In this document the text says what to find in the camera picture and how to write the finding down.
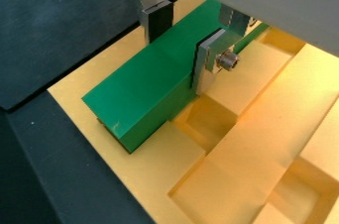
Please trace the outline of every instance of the dark gray surface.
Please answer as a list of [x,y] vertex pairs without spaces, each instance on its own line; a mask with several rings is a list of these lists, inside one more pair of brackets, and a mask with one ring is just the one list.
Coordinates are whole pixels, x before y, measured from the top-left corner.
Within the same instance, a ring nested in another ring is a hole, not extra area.
[[2,111],[0,150],[0,223],[61,223]]
[[[9,178],[0,179],[0,191],[15,191],[0,195],[2,224],[50,224],[58,217],[71,224],[154,223],[49,92],[7,118],[15,133],[7,142],[17,145],[19,154],[14,147],[2,148],[0,175],[11,176],[13,184]],[[5,131],[0,136],[5,146],[10,136]],[[18,165],[29,171],[17,172],[11,167]]]
[[137,21],[133,0],[0,0],[0,107],[47,87]]

